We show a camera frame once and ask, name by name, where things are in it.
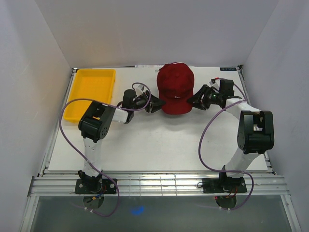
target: metal frame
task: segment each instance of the metal frame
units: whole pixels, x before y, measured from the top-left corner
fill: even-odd
[[[29,196],[24,212],[24,218],[20,226],[21,232],[28,232],[31,230],[31,226],[34,220],[35,211],[37,210],[39,196]]]
[[[64,103],[69,95],[70,86],[76,73],[76,68],[72,69],[70,83],[68,85]],[[242,71],[237,67],[239,77],[244,89],[244,93],[250,104],[248,92],[245,86]],[[34,220],[35,212],[40,196],[80,196],[74,193],[75,183],[78,175],[72,172],[50,172],[48,171],[49,162],[55,146],[56,136],[59,125],[55,126],[53,137],[45,154],[43,164],[38,177],[34,177],[28,194],[28,202],[25,209],[24,220],[20,231],[30,231]],[[253,195],[280,195],[285,212],[292,231],[298,232],[300,226],[290,199],[289,190],[282,175],[276,175],[269,162],[268,154],[265,153],[265,160],[268,170],[254,172]],[[118,187],[121,196],[213,196],[214,194],[204,194],[197,184],[204,177],[217,177],[218,174],[205,170],[202,172],[177,172],[177,173],[106,173],[112,178],[118,179]],[[251,180],[245,176],[247,188],[251,188]]]

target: yellow tray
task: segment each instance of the yellow tray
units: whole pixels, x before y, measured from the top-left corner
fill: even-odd
[[[79,69],[68,101],[76,98],[90,98],[110,104],[115,73],[114,69]],[[66,108],[63,118],[70,122],[79,122],[90,103],[90,101],[71,103]]]

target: white table surface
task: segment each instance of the white table surface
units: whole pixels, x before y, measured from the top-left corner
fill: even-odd
[[[219,68],[191,67],[195,75],[194,92],[215,77],[233,79],[242,88],[237,72],[221,72]],[[116,82],[112,104],[122,100],[126,89],[133,82],[143,82],[158,97],[156,77],[158,68],[116,68]],[[234,88],[235,95],[241,96]],[[193,108],[185,115],[170,116],[163,111],[149,114],[134,113],[129,124],[113,122],[102,143],[102,167],[104,171],[173,172],[203,171],[198,158],[198,142],[210,119],[220,110],[212,105],[209,110]],[[62,120],[65,134],[81,151],[83,139],[77,124]],[[203,140],[202,157],[211,167],[221,169],[237,149],[238,120],[223,112],[212,123]],[[49,171],[78,171],[84,166],[83,158],[57,134]],[[248,171],[265,171],[263,155],[256,158]]]

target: red baseball cap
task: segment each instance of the red baseball cap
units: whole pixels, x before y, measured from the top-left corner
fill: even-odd
[[[169,115],[182,115],[192,110],[187,100],[193,96],[194,74],[184,63],[165,64],[156,80],[159,97],[166,104],[162,110]]]

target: white wall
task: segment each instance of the white wall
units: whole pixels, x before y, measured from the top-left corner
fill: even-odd
[[[303,231],[309,231],[309,2],[280,0],[245,66],[254,107],[274,114],[269,152],[284,174]]]
[[[244,63],[278,0],[36,0],[71,67]]]
[[[70,76],[34,0],[0,0],[0,231],[16,232]]]

